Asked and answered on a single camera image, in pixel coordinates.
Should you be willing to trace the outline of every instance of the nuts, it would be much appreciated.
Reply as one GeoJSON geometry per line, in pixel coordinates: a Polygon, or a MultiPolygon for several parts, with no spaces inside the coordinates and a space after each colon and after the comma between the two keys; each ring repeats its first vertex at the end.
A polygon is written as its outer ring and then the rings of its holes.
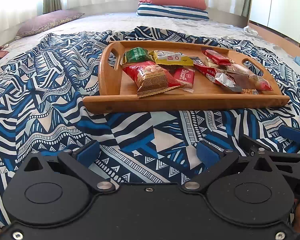
{"type": "Polygon", "coordinates": [[[247,88],[247,89],[242,89],[241,93],[242,94],[257,95],[258,91],[256,89],[247,88]]]}

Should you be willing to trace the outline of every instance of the snack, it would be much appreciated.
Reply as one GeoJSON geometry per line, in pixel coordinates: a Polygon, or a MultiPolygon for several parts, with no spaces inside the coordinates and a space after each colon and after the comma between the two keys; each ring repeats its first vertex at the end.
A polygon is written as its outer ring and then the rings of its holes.
{"type": "Polygon", "coordinates": [[[250,94],[250,95],[258,95],[258,91],[256,89],[242,89],[242,94],[250,94]]]}
{"type": "Polygon", "coordinates": [[[138,86],[137,95],[139,98],[163,93],[184,86],[173,78],[166,69],[152,61],[141,62],[124,67],[123,71],[127,73],[138,86]]]}
{"type": "Polygon", "coordinates": [[[205,57],[206,60],[204,62],[204,64],[208,67],[216,67],[216,68],[219,68],[219,65],[215,64],[211,58],[208,58],[208,57],[205,57]]]}
{"type": "Polygon", "coordinates": [[[227,71],[236,72],[240,74],[254,75],[254,73],[251,70],[239,64],[231,64],[229,66],[226,66],[226,69],[227,71]]]}
{"type": "Polygon", "coordinates": [[[204,55],[212,59],[215,64],[219,66],[229,66],[231,65],[230,60],[227,57],[222,56],[220,53],[211,49],[202,49],[204,55]]]}
{"type": "Polygon", "coordinates": [[[263,77],[260,77],[258,75],[250,75],[249,79],[254,83],[256,89],[260,91],[271,91],[271,85],[267,80],[265,80],[263,77]]]}
{"type": "Polygon", "coordinates": [[[191,59],[194,61],[194,67],[205,75],[212,83],[223,85],[233,92],[242,91],[242,88],[235,83],[234,79],[226,75],[225,70],[207,67],[202,64],[202,61],[198,57],[191,57],[191,59]]]}
{"type": "Polygon", "coordinates": [[[149,55],[153,57],[154,62],[157,64],[193,66],[193,61],[180,52],[153,50],[149,52],[149,55]]]}
{"type": "Polygon", "coordinates": [[[122,65],[131,65],[130,63],[144,62],[148,60],[153,61],[151,56],[149,56],[148,51],[146,49],[137,47],[130,49],[123,54],[122,65]]]}
{"type": "Polygon", "coordinates": [[[184,84],[184,90],[193,92],[194,70],[190,68],[178,68],[173,77],[181,84],[184,84]]]}

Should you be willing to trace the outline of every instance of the red wrapper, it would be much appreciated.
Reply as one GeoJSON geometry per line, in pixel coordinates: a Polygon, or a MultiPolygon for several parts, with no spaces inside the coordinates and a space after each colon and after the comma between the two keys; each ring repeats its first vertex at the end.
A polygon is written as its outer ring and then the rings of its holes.
{"type": "Polygon", "coordinates": [[[138,86],[138,97],[155,95],[183,87],[166,69],[152,61],[124,67],[123,71],[138,86]]]}
{"type": "Polygon", "coordinates": [[[229,66],[231,65],[230,60],[227,57],[222,56],[220,53],[206,49],[202,51],[204,55],[210,58],[214,63],[218,64],[219,66],[229,66]]]}
{"type": "Polygon", "coordinates": [[[207,77],[212,83],[225,86],[234,92],[241,92],[242,88],[235,84],[234,79],[226,75],[226,71],[218,68],[207,67],[198,57],[190,57],[194,67],[207,77]]]}
{"type": "Polygon", "coordinates": [[[173,77],[181,84],[184,84],[185,88],[192,88],[194,82],[194,70],[190,68],[178,68],[173,77]]]}

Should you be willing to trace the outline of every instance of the metal bolt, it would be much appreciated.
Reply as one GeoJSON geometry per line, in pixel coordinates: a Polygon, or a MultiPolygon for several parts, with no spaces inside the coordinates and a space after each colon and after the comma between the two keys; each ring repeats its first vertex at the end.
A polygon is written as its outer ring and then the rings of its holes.
{"type": "Polygon", "coordinates": [[[97,184],[98,189],[111,189],[112,183],[109,181],[102,181],[97,184]]]}
{"type": "Polygon", "coordinates": [[[12,237],[15,239],[15,240],[22,240],[23,239],[23,234],[16,231],[16,232],[13,232],[12,234],[12,237]]]}
{"type": "Polygon", "coordinates": [[[200,184],[198,182],[194,182],[194,181],[189,181],[189,182],[186,182],[185,184],[185,188],[186,189],[198,189],[200,187],[200,184]]]}
{"type": "Polygon", "coordinates": [[[283,240],[286,237],[284,232],[279,232],[275,235],[275,240],[283,240]]]}
{"type": "Polygon", "coordinates": [[[145,191],[146,192],[154,192],[154,188],[153,187],[146,187],[145,191]]]}

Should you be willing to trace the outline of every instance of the blue striped pillow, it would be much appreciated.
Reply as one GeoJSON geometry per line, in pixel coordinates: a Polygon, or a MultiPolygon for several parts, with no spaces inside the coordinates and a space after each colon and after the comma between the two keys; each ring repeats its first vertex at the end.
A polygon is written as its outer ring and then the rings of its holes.
{"type": "Polygon", "coordinates": [[[204,20],[208,21],[208,13],[195,8],[178,5],[155,5],[152,3],[140,3],[137,15],[159,16],[178,19],[204,20]]]}

